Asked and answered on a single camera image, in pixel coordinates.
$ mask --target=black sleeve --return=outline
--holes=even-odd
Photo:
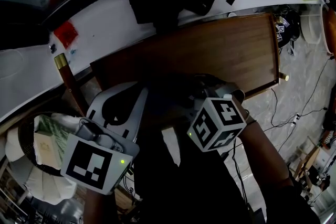
[[[293,186],[267,192],[267,224],[320,223],[317,215]]]

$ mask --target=gold cap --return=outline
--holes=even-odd
[[[57,55],[54,58],[54,61],[58,70],[68,65],[67,59],[65,58],[64,54]]]

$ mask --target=white cube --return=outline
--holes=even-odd
[[[206,152],[228,146],[245,126],[232,95],[226,94],[223,98],[205,99],[187,134]]]

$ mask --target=brown wooden board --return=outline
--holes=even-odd
[[[210,73],[236,83],[247,98],[279,82],[271,14],[222,19],[156,35],[105,56],[91,67],[102,90],[171,72]]]

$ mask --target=wooden table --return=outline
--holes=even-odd
[[[103,90],[171,72],[210,73],[251,97],[279,82],[271,14],[221,19],[156,35],[91,63]]]

